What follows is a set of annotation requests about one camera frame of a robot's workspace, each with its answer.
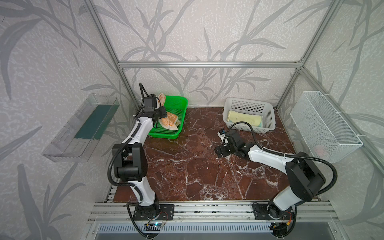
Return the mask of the peach patterned towel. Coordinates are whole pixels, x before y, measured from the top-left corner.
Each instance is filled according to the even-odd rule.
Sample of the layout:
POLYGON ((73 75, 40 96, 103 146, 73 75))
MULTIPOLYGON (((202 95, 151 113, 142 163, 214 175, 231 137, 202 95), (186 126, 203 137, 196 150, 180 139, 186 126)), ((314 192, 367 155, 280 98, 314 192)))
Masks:
MULTIPOLYGON (((157 107, 159 108, 160 106, 163 106, 165 101, 166 96, 164 94, 160 94, 157 100, 157 107)), ((181 121, 177 115, 167 112, 167 117, 160 119, 160 124, 166 130, 177 131, 181 121)))

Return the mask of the yellow green towel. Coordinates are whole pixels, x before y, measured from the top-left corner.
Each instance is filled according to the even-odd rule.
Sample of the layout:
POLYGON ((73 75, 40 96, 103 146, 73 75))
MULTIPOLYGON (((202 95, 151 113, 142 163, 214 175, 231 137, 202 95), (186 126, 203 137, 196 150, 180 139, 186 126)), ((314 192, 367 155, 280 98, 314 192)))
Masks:
POLYGON ((247 122, 251 126, 262 127, 263 117, 259 115, 243 114, 236 111, 229 111, 227 121, 230 123, 247 122))

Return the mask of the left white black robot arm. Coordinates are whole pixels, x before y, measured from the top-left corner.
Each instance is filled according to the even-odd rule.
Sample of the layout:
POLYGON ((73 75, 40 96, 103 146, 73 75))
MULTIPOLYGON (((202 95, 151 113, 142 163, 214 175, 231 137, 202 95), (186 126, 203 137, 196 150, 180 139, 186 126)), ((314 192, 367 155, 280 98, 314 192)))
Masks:
POLYGON ((140 214, 160 213, 159 200, 146 177, 148 161, 143 145, 156 121, 166 116, 166 109, 158 97, 154 94, 143 97, 138 113, 133 116, 134 126, 129 136, 113 146, 108 181, 116 187, 131 187, 138 200, 136 211, 140 214))

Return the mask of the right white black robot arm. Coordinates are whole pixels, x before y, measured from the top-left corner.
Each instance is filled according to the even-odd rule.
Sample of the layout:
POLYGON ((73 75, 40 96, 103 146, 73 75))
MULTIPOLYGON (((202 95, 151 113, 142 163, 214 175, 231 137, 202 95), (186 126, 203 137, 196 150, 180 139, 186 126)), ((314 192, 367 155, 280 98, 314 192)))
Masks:
POLYGON ((267 165, 286 174, 289 186, 279 192, 268 205, 270 215, 288 210, 299 202, 309 202, 326 182, 314 161, 306 159, 308 155, 300 153, 290 158, 282 153, 273 153, 253 143, 245 143, 235 130, 220 130, 218 136, 222 144, 215 148, 219 158, 235 155, 239 158, 267 165))

